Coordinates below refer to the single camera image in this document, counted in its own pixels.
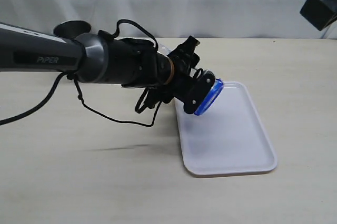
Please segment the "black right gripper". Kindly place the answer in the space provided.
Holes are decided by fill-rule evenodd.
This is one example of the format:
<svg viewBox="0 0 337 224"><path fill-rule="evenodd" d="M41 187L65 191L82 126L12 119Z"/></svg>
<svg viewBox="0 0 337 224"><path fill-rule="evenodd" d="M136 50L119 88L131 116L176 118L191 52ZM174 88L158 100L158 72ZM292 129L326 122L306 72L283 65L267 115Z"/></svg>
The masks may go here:
<svg viewBox="0 0 337 224"><path fill-rule="evenodd" d="M300 14L317 30L336 22L336 0L306 0Z"/></svg>

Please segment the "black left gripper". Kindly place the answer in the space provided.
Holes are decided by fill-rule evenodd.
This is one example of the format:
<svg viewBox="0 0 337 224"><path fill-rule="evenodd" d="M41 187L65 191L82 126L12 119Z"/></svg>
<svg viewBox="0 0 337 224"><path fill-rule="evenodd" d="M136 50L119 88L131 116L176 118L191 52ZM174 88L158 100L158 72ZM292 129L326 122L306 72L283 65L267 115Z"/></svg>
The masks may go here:
<svg viewBox="0 0 337 224"><path fill-rule="evenodd" d="M194 114L216 80L211 70L197 67L200 57L195 49L199 44L199 40L189 36L167 55L174 66L169 92L183 103L186 114Z"/></svg>

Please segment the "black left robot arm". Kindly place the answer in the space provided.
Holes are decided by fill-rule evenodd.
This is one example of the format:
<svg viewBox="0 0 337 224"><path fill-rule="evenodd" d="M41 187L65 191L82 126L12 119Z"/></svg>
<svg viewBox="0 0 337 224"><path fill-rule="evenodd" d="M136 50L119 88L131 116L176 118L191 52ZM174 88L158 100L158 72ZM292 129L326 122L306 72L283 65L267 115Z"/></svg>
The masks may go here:
<svg viewBox="0 0 337 224"><path fill-rule="evenodd" d="M68 21L49 35L3 23L1 71L64 72L81 83L141 88L137 113L178 99L187 114L203 114L224 84L212 71L197 67L199 41L188 37L164 53L151 33L144 34L144 39L120 38L119 29L93 34L87 22Z"/></svg>

